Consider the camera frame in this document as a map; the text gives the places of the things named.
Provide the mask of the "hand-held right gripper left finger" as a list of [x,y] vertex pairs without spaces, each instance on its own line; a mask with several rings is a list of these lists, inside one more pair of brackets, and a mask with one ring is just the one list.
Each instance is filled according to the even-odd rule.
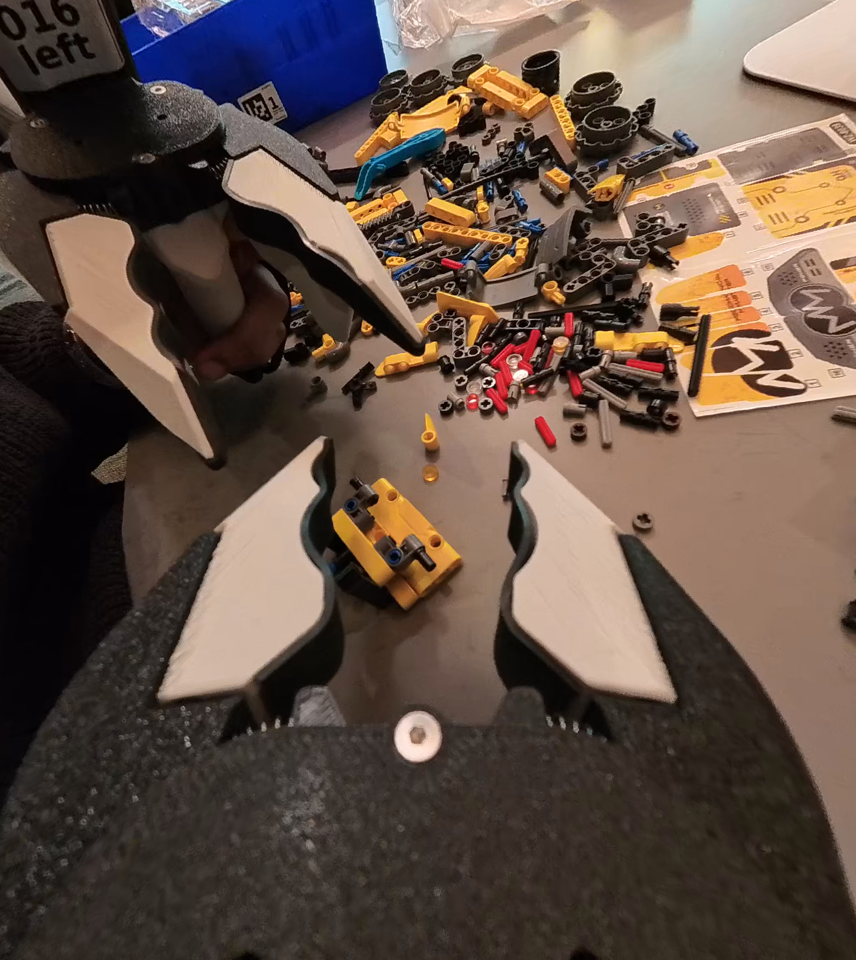
[[323,685],[342,660],[333,534],[335,446],[316,438],[218,524],[217,544],[157,691],[162,704]]

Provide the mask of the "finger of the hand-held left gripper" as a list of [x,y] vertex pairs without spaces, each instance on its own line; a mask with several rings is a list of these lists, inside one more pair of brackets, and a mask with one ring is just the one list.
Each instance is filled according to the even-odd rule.
[[224,444],[186,363],[160,338],[163,272],[123,219],[80,212],[51,220],[45,234],[67,306],[67,322],[146,411],[209,466]]
[[409,306],[337,198],[265,149],[230,159],[222,187],[239,230],[325,332],[344,341],[360,318],[401,351],[424,353]]

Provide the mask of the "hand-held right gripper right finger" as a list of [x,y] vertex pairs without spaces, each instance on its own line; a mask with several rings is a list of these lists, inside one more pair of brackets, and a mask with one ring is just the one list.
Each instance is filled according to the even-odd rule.
[[622,530],[524,440],[510,446],[507,492],[501,626],[575,690],[674,704]]

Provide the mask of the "yellow toy brick assembly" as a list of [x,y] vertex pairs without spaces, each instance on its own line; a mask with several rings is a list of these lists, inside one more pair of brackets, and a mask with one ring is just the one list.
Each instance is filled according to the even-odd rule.
[[348,498],[332,516],[330,562],[346,591],[408,611],[461,569],[458,551],[396,486],[385,478],[349,483]]

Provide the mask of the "pile of toy building pieces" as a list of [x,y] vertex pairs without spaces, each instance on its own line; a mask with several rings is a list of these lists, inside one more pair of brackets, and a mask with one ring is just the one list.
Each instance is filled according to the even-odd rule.
[[526,399],[567,389],[562,414],[583,442],[586,415],[675,431],[676,354],[694,343],[697,309],[661,308],[645,333],[650,266],[674,269],[685,227],[593,234],[615,224],[647,175],[698,155],[683,128],[654,126],[657,104],[621,102],[610,71],[561,92],[556,50],[526,57],[520,73],[483,54],[449,72],[404,70],[381,78],[370,104],[373,133],[355,170],[336,171],[312,149],[407,306],[422,314],[421,356],[364,363],[340,391],[356,411],[389,378],[435,369],[453,388],[441,418],[505,417]]

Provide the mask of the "person's left forearm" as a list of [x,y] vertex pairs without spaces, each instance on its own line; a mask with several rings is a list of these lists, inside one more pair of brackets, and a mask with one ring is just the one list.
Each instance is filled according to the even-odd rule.
[[41,301],[0,310],[0,371],[71,427],[92,473],[147,426],[148,414],[60,314]]

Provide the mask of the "person's left hand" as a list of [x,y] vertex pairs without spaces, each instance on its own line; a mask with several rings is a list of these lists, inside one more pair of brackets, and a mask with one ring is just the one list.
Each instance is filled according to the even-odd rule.
[[195,376],[217,381],[269,366],[288,338],[290,292],[253,251],[232,250],[232,261],[244,296],[244,308],[234,326],[208,342],[192,360]]

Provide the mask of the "blue plastic storage bin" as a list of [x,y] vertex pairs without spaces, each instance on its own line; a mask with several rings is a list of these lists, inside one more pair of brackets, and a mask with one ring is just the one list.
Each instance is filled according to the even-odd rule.
[[122,29],[143,81],[180,82],[291,134],[386,74],[373,1],[234,1],[166,37],[135,15]]

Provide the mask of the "clear plastic bag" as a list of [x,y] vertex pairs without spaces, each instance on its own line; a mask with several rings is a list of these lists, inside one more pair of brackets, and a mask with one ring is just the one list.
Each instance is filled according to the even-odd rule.
[[400,44],[422,50],[455,37],[500,31],[554,14],[571,1],[390,1]]

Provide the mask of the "long black toy axle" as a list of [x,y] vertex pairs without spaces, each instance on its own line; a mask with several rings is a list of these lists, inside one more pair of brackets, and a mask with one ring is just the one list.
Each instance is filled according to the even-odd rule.
[[687,385],[687,397],[690,400],[697,398],[699,394],[703,371],[707,359],[712,319],[713,318],[711,314],[703,314],[699,318],[698,331],[694,343],[694,353]]

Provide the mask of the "yellow and grey sticker sheet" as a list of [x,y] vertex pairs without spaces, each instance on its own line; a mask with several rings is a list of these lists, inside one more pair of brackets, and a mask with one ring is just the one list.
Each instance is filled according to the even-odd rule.
[[708,314],[695,417],[856,398],[856,126],[844,115],[646,175],[627,232],[686,228],[651,310]]

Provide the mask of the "white monitor stand base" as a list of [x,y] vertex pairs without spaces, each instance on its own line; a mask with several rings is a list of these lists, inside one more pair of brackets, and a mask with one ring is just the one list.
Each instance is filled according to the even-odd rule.
[[856,1],[822,6],[756,44],[746,75],[856,104]]

